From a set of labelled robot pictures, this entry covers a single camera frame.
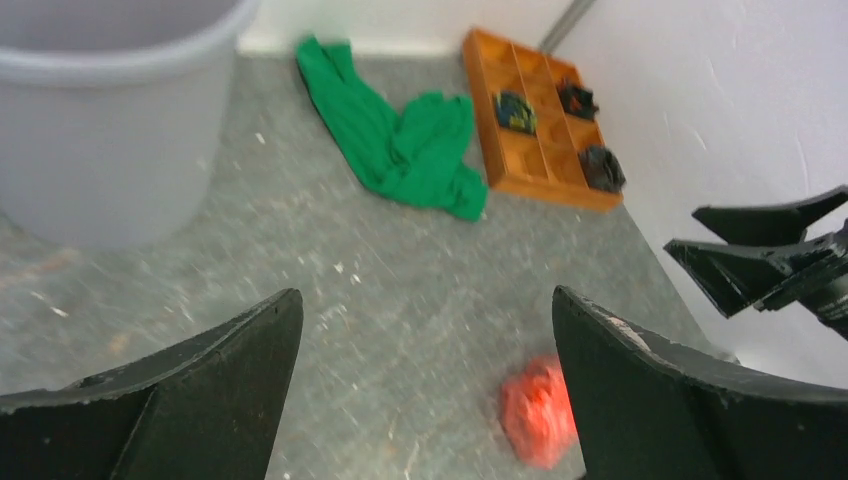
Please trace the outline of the grey plastic trash bin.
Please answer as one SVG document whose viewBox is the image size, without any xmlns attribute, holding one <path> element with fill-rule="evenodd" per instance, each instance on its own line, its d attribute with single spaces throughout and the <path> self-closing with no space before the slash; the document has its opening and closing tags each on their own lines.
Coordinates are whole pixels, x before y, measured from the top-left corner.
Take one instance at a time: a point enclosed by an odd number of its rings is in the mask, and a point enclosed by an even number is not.
<svg viewBox="0 0 848 480">
<path fill-rule="evenodd" d="M 215 170 L 256 1 L 5 1 L 1 210 L 65 246 L 172 235 Z"/>
</svg>

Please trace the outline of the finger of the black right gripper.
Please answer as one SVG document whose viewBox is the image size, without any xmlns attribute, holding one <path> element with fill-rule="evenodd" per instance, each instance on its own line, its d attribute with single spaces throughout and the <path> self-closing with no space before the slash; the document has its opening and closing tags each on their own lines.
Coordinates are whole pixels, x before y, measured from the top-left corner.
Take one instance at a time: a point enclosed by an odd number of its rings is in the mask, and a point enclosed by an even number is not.
<svg viewBox="0 0 848 480">
<path fill-rule="evenodd" d="M 692 217 L 731 245 L 784 246 L 802 242 L 808 227 L 847 202 L 847 186 L 792 203 L 758 207 L 699 207 Z"/>
<path fill-rule="evenodd" d="M 792 303 L 818 318 L 842 316 L 840 239 L 770 247 L 672 240 L 665 251 L 727 318 Z"/>
</svg>

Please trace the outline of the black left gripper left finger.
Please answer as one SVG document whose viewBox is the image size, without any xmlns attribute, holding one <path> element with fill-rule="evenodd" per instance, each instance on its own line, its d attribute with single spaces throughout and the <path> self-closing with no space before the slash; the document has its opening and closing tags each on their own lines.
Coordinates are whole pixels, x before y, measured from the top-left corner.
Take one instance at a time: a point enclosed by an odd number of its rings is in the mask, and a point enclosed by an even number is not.
<svg viewBox="0 0 848 480">
<path fill-rule="evenodd" d="M 1 399 L 5 479 L 261 479 L 298 355 L 303 299 L 235 318 L 59 390 Z"/>
</svg>

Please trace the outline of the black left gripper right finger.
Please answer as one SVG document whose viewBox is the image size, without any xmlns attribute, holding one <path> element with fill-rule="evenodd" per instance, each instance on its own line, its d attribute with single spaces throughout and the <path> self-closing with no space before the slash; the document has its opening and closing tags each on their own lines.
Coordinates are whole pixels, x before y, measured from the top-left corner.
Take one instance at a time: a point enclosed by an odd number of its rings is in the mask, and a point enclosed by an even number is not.
<svg viewBox="0 0 848 480">
<path fill-rule="evenodd" d="M 714 358 L 559 286 L 552 324 L 591 479 L 843 479 L 847 393 Z"/>
</svg>

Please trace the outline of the red plastic trash bag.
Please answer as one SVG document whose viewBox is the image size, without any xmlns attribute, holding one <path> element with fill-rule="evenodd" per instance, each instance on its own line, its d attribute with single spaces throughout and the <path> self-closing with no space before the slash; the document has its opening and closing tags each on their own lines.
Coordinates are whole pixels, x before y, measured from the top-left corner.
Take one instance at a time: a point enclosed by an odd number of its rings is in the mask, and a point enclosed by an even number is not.
<svg viewBox="0 0 848 480">
<path fill-rule="evenodd" d="M 533 358 L 501 385 L 500 423 L 519 460 L 553 469 L 578 440 L 559 357 Z"/>
</svg>

